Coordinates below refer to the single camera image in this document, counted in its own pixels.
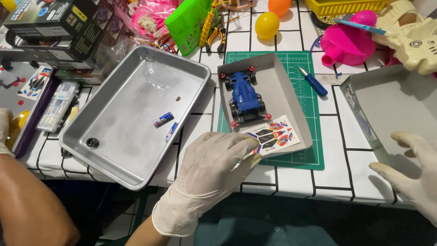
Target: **blue screwdriver handle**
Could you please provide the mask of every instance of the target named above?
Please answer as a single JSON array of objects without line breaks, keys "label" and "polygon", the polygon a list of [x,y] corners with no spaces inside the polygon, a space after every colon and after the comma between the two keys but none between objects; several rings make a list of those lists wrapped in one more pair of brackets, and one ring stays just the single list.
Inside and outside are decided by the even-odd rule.
[{"label": "blue screwdriver handle", "polygon": [[311,74],[305,75],[305,80],[317,92],[317,95],[324,97],[328,95],[328,91],[315,79]]}]

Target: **yellow plastic basket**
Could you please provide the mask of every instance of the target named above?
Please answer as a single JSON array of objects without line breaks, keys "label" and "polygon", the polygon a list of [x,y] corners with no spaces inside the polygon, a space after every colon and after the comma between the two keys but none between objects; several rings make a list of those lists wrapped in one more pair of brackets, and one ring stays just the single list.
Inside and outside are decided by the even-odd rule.
[{"label": "yellow plastic basket", "polygon": [[385,0],[305,0],[305,3],[318,16],[355,14],[362,10],[380,11]]}]

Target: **mini 4wd car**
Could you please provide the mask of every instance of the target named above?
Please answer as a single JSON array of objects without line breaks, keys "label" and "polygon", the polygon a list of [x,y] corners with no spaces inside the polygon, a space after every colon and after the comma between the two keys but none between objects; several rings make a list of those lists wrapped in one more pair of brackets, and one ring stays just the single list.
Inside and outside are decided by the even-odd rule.
[{"label": "mini 4wd car", "polygon": [[229,101],[234,119],[231,122],[232,127],[236,127],[242,122],[258,119],[270,120],[272,118],[271,114],[262,114],[266,111],[266,106],[261,95],[256,93],[251,85],[257,83],[255,67],[233,73],[231,76],[220,74],[220,77],[225,79],[226,90],[232,90],[232,99]]}]

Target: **sticker sheet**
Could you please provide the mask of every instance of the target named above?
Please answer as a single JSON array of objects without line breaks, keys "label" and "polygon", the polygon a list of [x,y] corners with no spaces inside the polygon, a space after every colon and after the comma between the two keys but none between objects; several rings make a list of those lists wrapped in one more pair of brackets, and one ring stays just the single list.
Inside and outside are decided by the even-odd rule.
[{"label": "sticker sheet", "polygon": [[260,145],[253,153],[260,153],[261,155],[267,155],[300,143],[300,139],[287,116],[274,119],[271,123],[258,125],[242,133],[260,141]]},{"label": "sticker sheet", "polygon": [[24,84],[23,88],[18,91],[18,95],[36,101],[39,92],[47,82],[51,71],[51,68],[40,66],[30,80]]}]

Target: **white latex glove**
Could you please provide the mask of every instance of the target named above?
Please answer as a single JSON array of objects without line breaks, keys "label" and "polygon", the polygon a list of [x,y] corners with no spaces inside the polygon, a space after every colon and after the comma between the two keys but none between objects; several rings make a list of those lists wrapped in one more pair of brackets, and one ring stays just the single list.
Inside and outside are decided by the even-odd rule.
[{"label": "white latex glove", "polygon": [[9,123],[14,119],[14,115],[9,109],[2,108],[0,109],[0,154],[8,154],[15,158],[15,155],[12,154],[4,142],[9,134]]},{"label": "white latex glove", "polygon": [[400,146],[410,147],[419,159],[422,175],[410,179],[382,163],[373,162],[369,167],[386,179],[396,192],[410,199],[416,209],[437,227],[437,148],[424,137],[396,131],[391,134]]},{"label": "white latex glove", "polygon": [[260,162],[260,154],[243,159],[258,145],[246,134],[218,132],[205,133],[191,143],[176,181],[153,208],[156,230],[165,236],[191,235],[197,219],[229,196]]}]

